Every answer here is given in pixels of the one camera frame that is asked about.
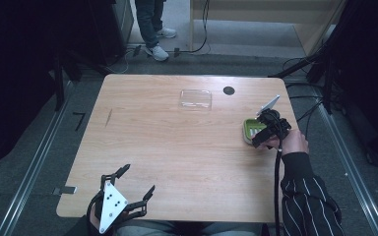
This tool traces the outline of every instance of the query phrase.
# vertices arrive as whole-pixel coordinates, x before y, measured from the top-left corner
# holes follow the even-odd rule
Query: wooden table
[[[202,20],[206,0],[191,0],[189,46],[193,49],[194,20]],[[346,0],[214,0],[208,19],[294,24],[306,55],[314,53],[329,27],[336,24]]]
[[[210,91],[211,109],[181,106],[183,89]],[[276,152],[247,145],[242,123],[276,94],[274,108],[296,128],[280,79],[107,76],[66,183],[78,190],[57,213],[84,215],[100,176],[129,163],[115,187],[136,202],[156,185],[145,219],[273,222]]]

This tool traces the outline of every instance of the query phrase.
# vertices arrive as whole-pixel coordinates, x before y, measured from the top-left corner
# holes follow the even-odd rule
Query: clear plastic container
[[[211,110],[213,94],[209,90],[184,89],[180,93],[179,106],[188,110]]]

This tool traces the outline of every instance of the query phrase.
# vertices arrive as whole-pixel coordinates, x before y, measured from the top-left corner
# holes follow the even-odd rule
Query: pinstripe jacket
[[[309,155],[293,152],[282,157],[282,208],[285,235],[344,235],[342,214],[316,176]]]

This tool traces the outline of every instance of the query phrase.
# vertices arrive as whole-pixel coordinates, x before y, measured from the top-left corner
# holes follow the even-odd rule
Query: black sleeve
[[[286,235],[344,235],[341,211],[328,195],[324,181],[313,173],[309,155],[295,152],[283,156],[282,160]]]

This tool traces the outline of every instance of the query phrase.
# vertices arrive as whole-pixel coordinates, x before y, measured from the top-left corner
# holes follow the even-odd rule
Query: shoe
[[[153,56],[156,61],[165,61],[168,58],[167,52],[165,52],[160,46],[155,46],[153,48],[145,48],[147,54]]]
[[[168,29],[168,28],[160,29],[157,32],[157,37],[172,38],[172,37],[176,37],[176,35],[177,35],[176,30],[174,30],[174,29]]]

